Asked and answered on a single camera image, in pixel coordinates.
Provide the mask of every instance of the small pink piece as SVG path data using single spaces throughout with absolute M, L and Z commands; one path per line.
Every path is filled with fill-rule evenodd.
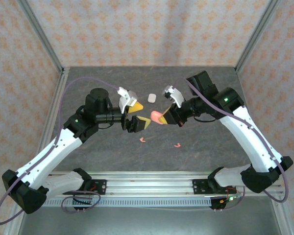
M 158 124 L 160 125 L 163 125 L 163 123 L 161 123 L 159 121 L 159 117 L 162 116 L 162 113 L 158 112 L 158 111 L 152 111 L 151 114 L 150 114 L 150 119 L 154 122 L 157 122 Z

